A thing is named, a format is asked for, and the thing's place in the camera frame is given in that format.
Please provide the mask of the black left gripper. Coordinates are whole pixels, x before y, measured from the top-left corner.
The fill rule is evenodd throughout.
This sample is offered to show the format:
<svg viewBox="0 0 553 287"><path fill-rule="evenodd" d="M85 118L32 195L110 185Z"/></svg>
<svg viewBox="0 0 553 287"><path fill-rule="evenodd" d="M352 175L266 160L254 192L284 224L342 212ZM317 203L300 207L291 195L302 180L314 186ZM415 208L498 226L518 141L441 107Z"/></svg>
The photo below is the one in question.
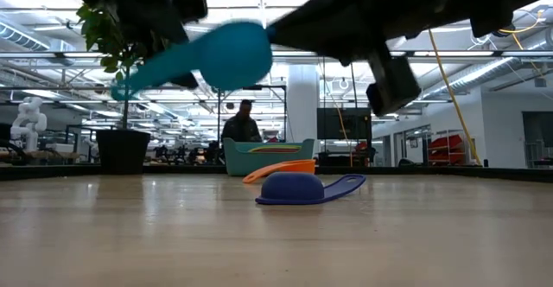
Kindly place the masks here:
<svg viewBox="0 0 553 287"><path fill-rule="evenodd" d="M189 41L174 0L82 1L107 10L126 40L146 47L146 61L175 44ZM186 89L195 89L199 85L190 72L173 77L169 82Z"/></svg>

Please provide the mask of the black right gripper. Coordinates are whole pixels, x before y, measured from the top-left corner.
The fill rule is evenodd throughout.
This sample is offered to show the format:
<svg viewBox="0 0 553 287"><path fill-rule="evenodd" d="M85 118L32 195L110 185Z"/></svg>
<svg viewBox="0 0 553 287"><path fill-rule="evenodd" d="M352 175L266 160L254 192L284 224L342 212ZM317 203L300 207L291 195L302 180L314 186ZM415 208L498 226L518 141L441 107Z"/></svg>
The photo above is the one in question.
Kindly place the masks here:
<svg viewBox="0 0 553 287"><path fill-rule="evenodd" d="M436 0L309 0L267 27L272 44L314 52L347 66L389 58L386 42L428 26Z"/></svg>

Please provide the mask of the teal measuring cup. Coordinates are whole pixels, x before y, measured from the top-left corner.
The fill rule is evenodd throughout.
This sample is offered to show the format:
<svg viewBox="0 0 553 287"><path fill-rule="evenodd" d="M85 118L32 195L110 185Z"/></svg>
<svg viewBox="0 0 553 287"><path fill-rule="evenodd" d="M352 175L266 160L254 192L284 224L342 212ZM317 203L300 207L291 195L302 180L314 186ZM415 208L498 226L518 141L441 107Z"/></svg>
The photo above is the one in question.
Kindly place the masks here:
<svg viewBox="0 0 553 287"><path fill-rule="evenodd" d="M273 29L257 22L228 22L188 42L172 46L148 60L137 72L111 87L115 100L125 100L148 86L200 72L209 85L223 91L252 86L271 70Z"/></svg>

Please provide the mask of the orange measuring cup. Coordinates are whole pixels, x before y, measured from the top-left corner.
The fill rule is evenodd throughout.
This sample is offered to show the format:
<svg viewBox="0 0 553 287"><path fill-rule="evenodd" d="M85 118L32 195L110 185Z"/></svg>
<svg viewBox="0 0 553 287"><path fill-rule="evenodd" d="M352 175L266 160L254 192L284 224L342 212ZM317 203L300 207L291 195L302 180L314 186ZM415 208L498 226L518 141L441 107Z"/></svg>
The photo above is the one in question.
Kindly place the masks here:
<svg viewBox="0 0 553 287"><path fill-rule="evenodd" d="M313 174L315 172L315 159L293 160L271 164L251 172L243 178L242 183L252 184L256 180L275 172L302 172Z"/></svg>

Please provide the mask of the purple measuring cup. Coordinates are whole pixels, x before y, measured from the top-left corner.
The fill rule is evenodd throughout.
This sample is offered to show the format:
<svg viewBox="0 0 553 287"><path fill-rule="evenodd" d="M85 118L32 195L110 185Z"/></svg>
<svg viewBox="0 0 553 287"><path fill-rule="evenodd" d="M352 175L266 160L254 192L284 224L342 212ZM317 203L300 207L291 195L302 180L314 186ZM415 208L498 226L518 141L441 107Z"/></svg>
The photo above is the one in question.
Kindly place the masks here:
<svg viewBox="0 0 553 287"><path fill-rule="evenodd" d="M313 174L300 172L276 172L269 175L255 199L261 205L316 205L339 199L360 188L364 175L344 175L337 181L324 185Z"/></svg>

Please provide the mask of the teal plastic basket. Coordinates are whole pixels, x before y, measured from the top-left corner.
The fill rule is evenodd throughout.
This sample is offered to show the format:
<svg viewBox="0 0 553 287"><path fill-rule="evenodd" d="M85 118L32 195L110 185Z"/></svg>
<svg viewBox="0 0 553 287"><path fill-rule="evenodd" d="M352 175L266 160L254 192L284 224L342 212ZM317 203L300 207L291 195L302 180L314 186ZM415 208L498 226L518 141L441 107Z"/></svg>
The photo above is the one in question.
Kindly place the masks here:
<svg viewBox="0 0 553 287"><path fill-rule="evenodd" d="M263 145L301 145L295 154L256 154L249 149ZM293 160L311 159L314 154L314 139L301 143L247 143L235 142L230 138L223 141L226 172L230 176L246 176L265 166Z"/></svg>

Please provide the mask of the person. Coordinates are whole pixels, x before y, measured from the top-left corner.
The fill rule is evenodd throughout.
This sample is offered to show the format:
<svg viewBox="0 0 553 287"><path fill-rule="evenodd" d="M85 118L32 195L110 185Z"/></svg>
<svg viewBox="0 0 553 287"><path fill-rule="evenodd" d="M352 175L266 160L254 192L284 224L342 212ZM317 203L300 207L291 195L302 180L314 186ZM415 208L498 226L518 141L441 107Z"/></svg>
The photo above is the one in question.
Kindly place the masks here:
<svg viewBox="0 0 553 287"><path fill-rule="evenodd" d="M221 138L230 138L235 142L261 143L262 138L256 121L251 118L252 102L243 99L238 112L229 118L223 128Z"/></svg>

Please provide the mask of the white building pillar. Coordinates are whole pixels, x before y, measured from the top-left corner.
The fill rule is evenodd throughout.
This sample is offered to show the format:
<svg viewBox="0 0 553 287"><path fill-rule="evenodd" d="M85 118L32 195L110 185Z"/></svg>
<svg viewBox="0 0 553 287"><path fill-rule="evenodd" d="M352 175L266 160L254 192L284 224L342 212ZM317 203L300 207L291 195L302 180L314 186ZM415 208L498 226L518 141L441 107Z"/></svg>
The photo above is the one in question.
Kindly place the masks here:
<svg viewBox="0 0 553 287"><path fill-rule="evenodd" d="M316 65L289 65L287 113L289 139L301 143L317 136L319 74Z"/></svg>

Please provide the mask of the black monitor screen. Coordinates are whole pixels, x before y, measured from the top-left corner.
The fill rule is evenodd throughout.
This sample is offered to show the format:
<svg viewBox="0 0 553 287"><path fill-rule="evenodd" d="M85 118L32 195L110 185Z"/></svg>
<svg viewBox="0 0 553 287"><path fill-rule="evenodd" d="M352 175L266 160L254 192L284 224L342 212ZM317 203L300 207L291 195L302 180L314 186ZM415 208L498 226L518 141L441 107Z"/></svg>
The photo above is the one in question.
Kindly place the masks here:
<svg viewBox="0 0 553 287"><path fill-rule="evenodd" d="M317 138L320 140L367 140L372 137L369 108L318 108Z"/></svg>

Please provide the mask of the green leafy potted tree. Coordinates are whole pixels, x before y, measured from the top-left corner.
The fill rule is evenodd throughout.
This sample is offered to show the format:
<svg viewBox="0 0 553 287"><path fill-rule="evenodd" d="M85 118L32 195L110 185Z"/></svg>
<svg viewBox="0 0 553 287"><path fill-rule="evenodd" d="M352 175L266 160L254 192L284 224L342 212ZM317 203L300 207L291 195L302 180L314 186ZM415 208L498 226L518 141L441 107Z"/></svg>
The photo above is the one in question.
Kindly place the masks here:
<svg viewBox="0 0 553 287"><path fill-rule="evenodd" d="M124 102L121 128L128 129L129 86L131 69L144 63L146 48L137 41L129 41L106 9L83 4L76 12L80 33L86 41L86 50L101 53L100 66L114 76L111 97Z"/></svg>

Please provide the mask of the white robot figure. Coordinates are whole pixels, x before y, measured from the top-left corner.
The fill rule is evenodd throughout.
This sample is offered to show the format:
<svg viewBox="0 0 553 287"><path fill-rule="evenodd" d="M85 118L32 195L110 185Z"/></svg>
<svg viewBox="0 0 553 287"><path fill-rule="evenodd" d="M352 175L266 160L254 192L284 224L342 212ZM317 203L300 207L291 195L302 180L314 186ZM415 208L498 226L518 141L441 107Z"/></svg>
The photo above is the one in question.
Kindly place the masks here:
<svg viewBox="0 0 553 287"><path fill-rule="evenodd" d="M26 97L18 106L18 114L10 127L12 139L25 136L25 151L36 151L38 134L47 129L48 118L41 112L43 100L39 97Z"/></svg>

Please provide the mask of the red storage bin shelf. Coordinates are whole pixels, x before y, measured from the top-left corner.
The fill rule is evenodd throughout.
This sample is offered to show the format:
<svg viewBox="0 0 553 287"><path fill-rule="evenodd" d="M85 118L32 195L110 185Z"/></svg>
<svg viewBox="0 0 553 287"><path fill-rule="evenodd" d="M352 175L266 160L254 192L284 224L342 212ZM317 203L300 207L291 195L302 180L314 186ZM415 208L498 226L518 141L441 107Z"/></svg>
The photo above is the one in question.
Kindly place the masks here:
<svg viewBox="0 0 553 287"><path fill-rule="evenodd" d="M428 146L429 166L464 166L469 164L469 146L461 134L438 137Z"/></svg>

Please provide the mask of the black metal frame rig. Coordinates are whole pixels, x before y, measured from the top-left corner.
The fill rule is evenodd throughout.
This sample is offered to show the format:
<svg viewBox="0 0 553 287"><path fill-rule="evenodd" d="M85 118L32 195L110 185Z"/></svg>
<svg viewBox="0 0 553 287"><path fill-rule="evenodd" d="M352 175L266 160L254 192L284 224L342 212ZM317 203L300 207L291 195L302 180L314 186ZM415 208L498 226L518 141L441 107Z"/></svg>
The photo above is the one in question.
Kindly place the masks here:
<svg viewBox="0 0 553 287"><path fill-rule="evenodd" d="M256 84L234 91L223 91L211 87L216 96L216 118L218 142L224 122L239 111L239 104L248 99L253 105L251 117L257 122L260 137L266 141L276 138L287 140L289 125L288 94L286 85Z"/></svg>

